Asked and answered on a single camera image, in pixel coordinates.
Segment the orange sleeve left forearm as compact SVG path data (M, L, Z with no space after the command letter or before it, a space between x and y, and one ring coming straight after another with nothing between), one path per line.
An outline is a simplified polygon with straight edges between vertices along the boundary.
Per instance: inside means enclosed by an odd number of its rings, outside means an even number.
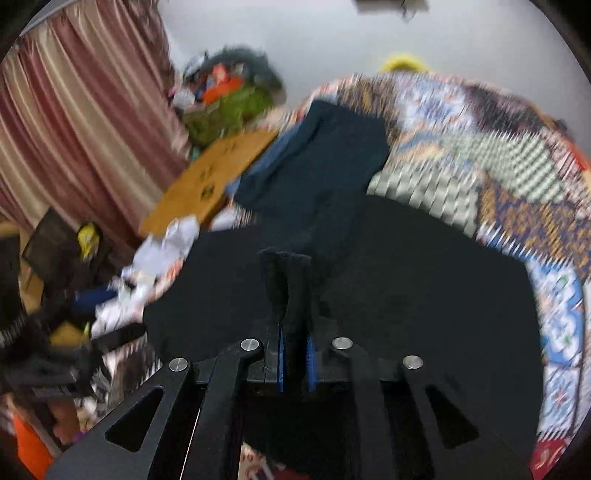
M17 414L13 415L13 427L18 458L35 479L44 480L54 456L36 431Z

